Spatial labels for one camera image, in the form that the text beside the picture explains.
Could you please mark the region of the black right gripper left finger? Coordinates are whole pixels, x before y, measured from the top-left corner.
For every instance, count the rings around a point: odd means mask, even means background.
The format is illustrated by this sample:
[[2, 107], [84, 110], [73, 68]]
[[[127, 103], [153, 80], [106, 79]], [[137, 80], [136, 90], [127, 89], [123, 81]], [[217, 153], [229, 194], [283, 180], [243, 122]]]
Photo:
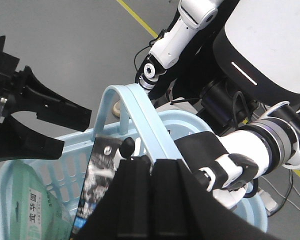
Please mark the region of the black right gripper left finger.
[[150, 166], [148, 158], [121, 160], [107, 192], [75, 239], [148, 240]]

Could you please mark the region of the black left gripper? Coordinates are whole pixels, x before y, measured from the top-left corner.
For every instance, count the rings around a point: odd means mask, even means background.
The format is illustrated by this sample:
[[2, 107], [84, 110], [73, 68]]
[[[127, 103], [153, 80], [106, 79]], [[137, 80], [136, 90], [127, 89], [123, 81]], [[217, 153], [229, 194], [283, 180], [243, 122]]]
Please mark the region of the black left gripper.
[[4, 52], [5, 35], [0, 35], [0, 160], [57, 160], [65, 142], [36, 132], [12, 113], [28, 111], [48, 123], [83, 132], [92, 111], [43, 85], [26, 66], [16, 72], [19, 58]]

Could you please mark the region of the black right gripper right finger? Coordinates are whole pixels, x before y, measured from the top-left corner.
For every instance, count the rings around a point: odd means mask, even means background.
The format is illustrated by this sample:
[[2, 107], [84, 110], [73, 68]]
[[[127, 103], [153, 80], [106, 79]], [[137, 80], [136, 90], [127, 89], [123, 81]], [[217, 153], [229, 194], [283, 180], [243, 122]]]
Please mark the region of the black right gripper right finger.
[[207, 193], [181, 160], [158, 159], [152, 170], [153, 239], [266, 240]]

